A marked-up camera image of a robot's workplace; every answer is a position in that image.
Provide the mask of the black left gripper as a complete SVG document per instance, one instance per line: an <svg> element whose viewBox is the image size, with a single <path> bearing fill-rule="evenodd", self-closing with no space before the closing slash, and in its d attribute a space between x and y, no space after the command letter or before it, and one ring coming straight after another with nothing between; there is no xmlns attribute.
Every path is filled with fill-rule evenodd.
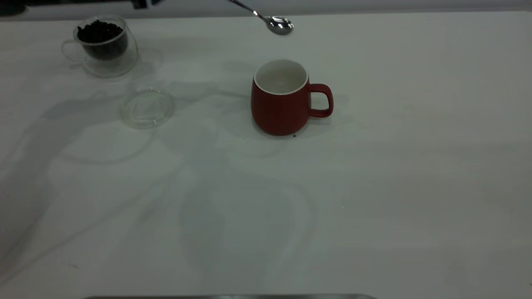
<svg viewBox="0 0 532 299"><path fill-rule="evenodd" d="M133 0L132 4L135 10L144 10L150 7L158 6L163 2L165 2L165 0Z"/></svg>

